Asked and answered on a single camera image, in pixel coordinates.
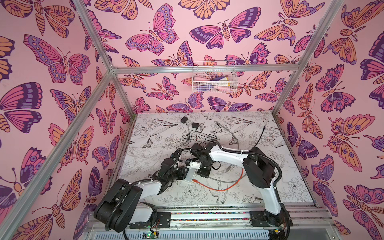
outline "wire basket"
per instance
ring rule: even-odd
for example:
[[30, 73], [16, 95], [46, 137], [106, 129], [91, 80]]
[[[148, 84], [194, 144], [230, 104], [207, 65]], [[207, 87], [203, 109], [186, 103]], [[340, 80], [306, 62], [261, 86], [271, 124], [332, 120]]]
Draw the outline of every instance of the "wire basket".
[[236, 65], [209, 65], [212, 61], [194, 61], [192, 67], [192, 91], [210, 93], [234, 93], [238, 77]]

